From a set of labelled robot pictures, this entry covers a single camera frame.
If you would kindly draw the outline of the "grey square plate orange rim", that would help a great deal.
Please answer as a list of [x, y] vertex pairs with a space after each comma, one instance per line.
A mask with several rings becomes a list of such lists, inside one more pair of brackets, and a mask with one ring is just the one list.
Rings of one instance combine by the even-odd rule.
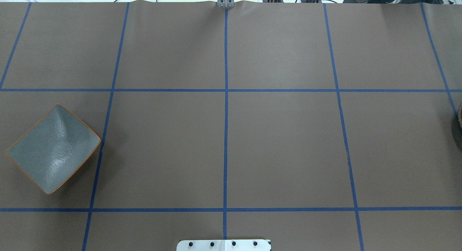
[[42, 192], [64, 185], [101, 144], [101, 138], [63, 105], [55, 105], [5, 151]]

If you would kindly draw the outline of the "wicker fruit basket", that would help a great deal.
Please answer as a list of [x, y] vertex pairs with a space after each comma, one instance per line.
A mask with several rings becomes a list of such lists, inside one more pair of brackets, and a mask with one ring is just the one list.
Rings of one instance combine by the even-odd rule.
[[457, 125], [460, 131], [462, 131], [462, 103], [457, 108]]

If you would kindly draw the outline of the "blue tape line lengthwise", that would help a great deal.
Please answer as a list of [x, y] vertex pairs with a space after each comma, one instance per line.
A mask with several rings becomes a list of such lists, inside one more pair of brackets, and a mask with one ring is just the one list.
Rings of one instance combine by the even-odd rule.
[[229, 130], [229, 68], [228, 68], [228, 21], [229, 10], [224, 15], [224, 167], [223, 167], [223, 237], [227, 237], [227, 172], [228, 172], [228, 130]]

